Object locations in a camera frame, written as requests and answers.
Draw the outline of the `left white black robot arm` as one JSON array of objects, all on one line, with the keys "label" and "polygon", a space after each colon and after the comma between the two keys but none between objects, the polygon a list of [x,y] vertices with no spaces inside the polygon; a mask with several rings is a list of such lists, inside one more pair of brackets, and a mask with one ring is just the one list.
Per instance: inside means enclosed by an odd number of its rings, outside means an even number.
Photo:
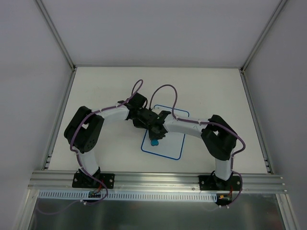
[{"label": "left white black robot arm", "polygon": [[100,167],[96,161],[94,147],[98,142],[103,125],[118,121],[132,120],[137,128],[145,129],[145,125],[137,121],[139,109],[147,106],[148,100],[139,93],[119,101],[115,105],[92,111],[81,106],[64,131],[64,137],[70,150],[76,153],[83,181],[88,187],[95,187],[100,182]]}]

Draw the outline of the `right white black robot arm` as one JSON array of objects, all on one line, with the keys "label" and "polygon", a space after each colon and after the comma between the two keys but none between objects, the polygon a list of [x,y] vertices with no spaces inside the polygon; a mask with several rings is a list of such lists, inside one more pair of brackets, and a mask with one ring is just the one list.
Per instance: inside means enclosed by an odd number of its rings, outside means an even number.
[{"label": "right white black robot arm", "polygon": [[168,133],[180,133],[200,138],[208,152],[215,158],[214,184],[220,190],[225,190],[232,183],[231,154],[238,137],[230,126],[218,115],[208,120],[191,120],[178,116],[170,111],[162,110],[155,113],[147,108],[133,109],[128,118],[136,128],[147,130],[152,146],[157,146],[159,140]]}]

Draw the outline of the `blue whiteboard eraser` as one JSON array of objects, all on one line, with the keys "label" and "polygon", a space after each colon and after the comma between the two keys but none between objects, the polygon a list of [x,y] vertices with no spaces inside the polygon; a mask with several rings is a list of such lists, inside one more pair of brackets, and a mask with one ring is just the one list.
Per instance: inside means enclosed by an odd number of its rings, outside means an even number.
[{"label": "blue whiteboard eraser", "polygon": [[151,140],[151,146],[158,146],[159,145],[159,141],[156,139]]}]

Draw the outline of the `blue framed whiteboard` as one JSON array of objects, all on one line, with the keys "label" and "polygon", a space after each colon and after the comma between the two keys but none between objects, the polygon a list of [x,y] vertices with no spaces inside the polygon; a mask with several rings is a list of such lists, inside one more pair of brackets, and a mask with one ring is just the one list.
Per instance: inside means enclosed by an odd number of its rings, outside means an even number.
[{"label": "blue framed whiteboard", "polygon": [[158,140],[158,146],[151,146],[151,140],[146,130],[141,144],[141,151],[178,161],[182,155],[185,137],[186,135],[181,133],[166,133],[163,139]]}]

